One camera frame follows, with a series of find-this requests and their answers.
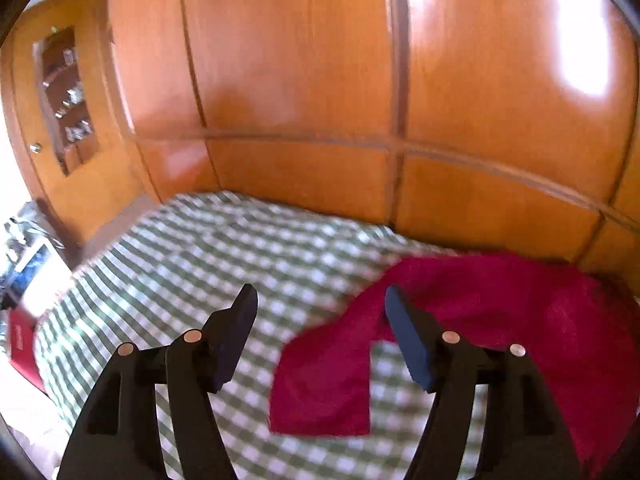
mattress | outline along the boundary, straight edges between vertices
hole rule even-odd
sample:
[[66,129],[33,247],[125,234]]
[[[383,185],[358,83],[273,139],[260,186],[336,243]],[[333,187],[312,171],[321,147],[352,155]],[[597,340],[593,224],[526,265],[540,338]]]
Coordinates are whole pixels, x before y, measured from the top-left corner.
[[[273,371],[284,343],[338,316],[350,299],[407,255],[451,254],[384,226],[219,192],[178,195],[142,218],[86,266],[40,323],[36,359],[70,431],[116,347],[166,345],[229,307],[242,284],[259,308],[233,379],[213,412],[239,478],[403,478],[433,397],[415,384],[396,345],[371,353],[371,433],[295,438],[268,430]],[[165,386],[156,387],[162,452],[182,477]],[[473,476],[486,389],[478,386],[459,478]]]

wooden door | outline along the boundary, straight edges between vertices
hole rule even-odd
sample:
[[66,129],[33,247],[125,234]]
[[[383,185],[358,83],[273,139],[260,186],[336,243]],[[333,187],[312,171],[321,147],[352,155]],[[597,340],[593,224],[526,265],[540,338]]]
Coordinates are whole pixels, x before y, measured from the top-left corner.
[[[2,84],[10,79],[14,110],[5,113],[15,114],[21,170],[32,194],[83,245],[142,194],[109,81],[106,0],[47,0],[21,16],[7,48]],[[38,186],[42,193],[33,192]]]

silver screw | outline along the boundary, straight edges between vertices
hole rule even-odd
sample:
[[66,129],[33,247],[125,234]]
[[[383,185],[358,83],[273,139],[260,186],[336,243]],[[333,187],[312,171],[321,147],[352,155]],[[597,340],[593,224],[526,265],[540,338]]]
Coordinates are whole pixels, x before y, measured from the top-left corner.
[[511,352],[516,357],[524,357],[527,353],[527,350],[526,348],[524,348],[524,346],[514,343],[509,347],[509,352]]
[[126,357],[133,354],[134,346],[131,343],[123,343],[118,346],[118,355]]
[[460,342],[460,335],[458,334],[458,332],[447,330],[446,332],[442,333],[442,340],[445,343],[449,343],[450,345],[455,345]]
[[184,335],[184,340],[187,343],[197,343],[200,339],[202,339],[202,332],[200,330],[189,330]]

garment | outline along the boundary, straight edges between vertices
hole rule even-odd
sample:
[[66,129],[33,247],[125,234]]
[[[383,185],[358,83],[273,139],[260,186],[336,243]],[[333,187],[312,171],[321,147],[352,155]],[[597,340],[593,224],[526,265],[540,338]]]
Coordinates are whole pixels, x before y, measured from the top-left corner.
[[640,394],[638,306],[568,264],[514,254],[408,258],[358,295],[338,319],[289,342],[274,373],[270,429],[298,436],[369,433],[371,345],[394,342],[385,291],[477,346],[523,345],[595,471],[631,427]]

green and white checkered fabric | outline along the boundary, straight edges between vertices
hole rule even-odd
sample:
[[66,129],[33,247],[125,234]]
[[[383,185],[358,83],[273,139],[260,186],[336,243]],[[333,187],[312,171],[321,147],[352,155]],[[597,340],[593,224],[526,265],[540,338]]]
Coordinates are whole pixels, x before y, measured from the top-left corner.
[[[405,255],[447,251],[386,227],[321,216],[229,192],[180,195],[143,218],[88,266],[42,321],[38,367],[69,431],[116,347],[166,345],[231,305],[243,283],[258,291],[258,316],[233,380],[210,396],[239,478],[403,478],[433,396],[412,382],[399,349],[371,355],[371,435],[270,434],[268,398],[284,343],[337,316]],[[168,396],[158,386],[167,472],[181,478]],[[460,478],[473,476],[486,391],[478,388]]]

